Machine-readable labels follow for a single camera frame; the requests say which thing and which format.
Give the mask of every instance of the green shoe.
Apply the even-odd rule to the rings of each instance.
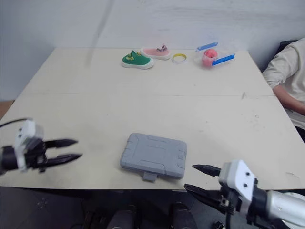
[[[153,65],[152,58],[142,56],[141,53],[135,52],[134,50],[122,59],[122,66],[125,68],[148,69],[153,67]]]

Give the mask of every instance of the cable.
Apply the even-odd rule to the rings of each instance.
[[[225,228],[231,229],[231,214],[229,212],[227,212],[225,217]]]
[[[21,121],[26,121],[26,120],[31,120],[31,118],[20,118],[20,119],[15,119],[12,121],[9,121],[7,123],[3,123],[0,125],[0,128],[4,127],[5,125],[11,124],[11,123],[16,123],[16,122],[21,122]]]

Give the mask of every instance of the shoe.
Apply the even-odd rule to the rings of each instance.
[[[159,60],[168,60],[171,57],[170,51],[167,49],[165,44],[163,44],[160,49],[141,48],[141,53],[143,56]]]
[[[153,59],[147,58],[134,50],[122,59],[122,66],[125,68],[148,69],[153,67],[153,65]]]

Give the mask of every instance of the table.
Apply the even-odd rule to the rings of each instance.
[[[78,160],[47,169],[9,172],[2,186],[73,189],[183,189],[185,183],[219,189],[217,178],[194,164],[221,167],[242,159],[264,189],[305,188],[305,145],[247,51],[204,69],[192,50],[183,64],[156,60],[149,70],[123,68],[129,49],[56,48],[2,122],[32,117],[45,139],[74,138],[60,153]],[[1,129],[1,145],[13,144],[20,127]],[[142,181],[120,168],[128,136],[143,133],[187,143],[185,176]]]

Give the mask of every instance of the person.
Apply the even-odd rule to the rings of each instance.
[[[263,76],[305,143],[305,38],[279,52]]]

